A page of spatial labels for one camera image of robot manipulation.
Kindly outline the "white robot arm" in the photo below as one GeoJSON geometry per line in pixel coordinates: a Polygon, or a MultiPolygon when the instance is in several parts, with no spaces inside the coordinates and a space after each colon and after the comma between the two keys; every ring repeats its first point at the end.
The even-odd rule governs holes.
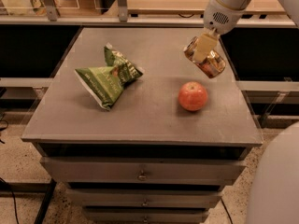
{"type": "MultiPolygon", "coordinates": [[[[216,69],[206,58],[219,35],[230,32],[251,0],[209,0],[204,12],[207,32],[199,36],[191,61],[208,76],[216,69]]],[[[278,0],[299,25],[299,0],[278,0]]],[[[299,124],[281,132],[264,151],[250,189],[246,224],[299,224],[299,124]]]]}

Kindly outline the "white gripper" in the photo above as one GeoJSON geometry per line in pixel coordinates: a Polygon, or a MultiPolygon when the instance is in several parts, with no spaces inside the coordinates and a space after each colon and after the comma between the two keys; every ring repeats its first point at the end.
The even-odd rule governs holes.
{"type": "Polygon", "coordinates": [[[233,30],[244,13],[244,0],[209,0],[204,12],[203,33],[193,39],[192,61],[202,63],[219,40],[233,30]]]}

